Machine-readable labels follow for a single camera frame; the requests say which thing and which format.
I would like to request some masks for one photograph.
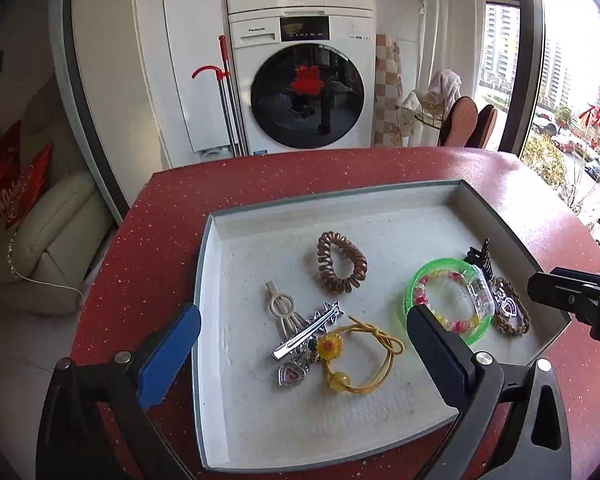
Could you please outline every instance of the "hair tie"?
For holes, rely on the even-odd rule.
[[[341,248],[345,256],[353,263],[353,272],[348,278],[339,278],[333,270],[332,244]],[[362,251],[346,237],[340,233],[328,231],[322,233],[318,238],[318,270],[324,284],[333,292],[338,294],[351,292],[352,287],[358,288],[360,282],[366,278],[366,258]]]
[[[340,393],[347,391],[352,394],[368,394],[380,386],[380,384],[382,384],[389,376],[389,372],[394,366],[394,358],[404,352],[404,345],[402,344],[402,341],[388,335],[371,323],[363,323],[353,316],[349,316],[349,319],[352,320],[354,324],[337,328],[333,332],[321,336],[316,344],[316,351],[322,362],[324,362],[324,368],[329,374],[329,387],[334,392]],[[344,343],[340,334],[343,332],[369,333],[373,335],[386,350],[386,357],[384,358],[382,366],[373,378],[363,386],[351,386],[351,379],[347,374],[344,372],[334,372],[331,368],[331,361],[336,360],[342,355]]]

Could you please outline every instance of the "red hook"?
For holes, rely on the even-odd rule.
[[[214,65],[205,65],[205,66],[201,66],[193,74],[191,74],[191,78],[195,79],[196,76],[200,72],[204,72],[205,70],[214,70],[216,72],[216,79],[218,81],[221,81],[222,79],[224,79],[225,77],[227,77],[229,75],[228,72],[225,72],[224,70],[222,70],[221,68],[218,68],[217,66],[214,66]]]

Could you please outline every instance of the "white wall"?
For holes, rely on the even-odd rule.
[[[400,45],[405,96],[415,88],[418,73],[419,17],[420,0],[376,0],[378,33],[391,34]]]
[[[80,77],[107,160],[131,204],[169,165],[144,79],[134,0],[72,0]]]
[[[0,128],[19,118],[54,73],[48,33],[48,0],[16,0],[0,24]]]

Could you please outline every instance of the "washing machine door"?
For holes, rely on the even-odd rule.
[[[358,69],[337,50],[301,43],[278,51],[251,85],[251,111],[271,139],[307,150],[341,139],[362,113]]]

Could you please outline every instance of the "towel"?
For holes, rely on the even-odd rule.
[[[443,119],[449,115],[454,103],[460,98],[460,76],[449,69],[438,70],[429,83],[426,95],[420,98],[423,105],[443,109]]]

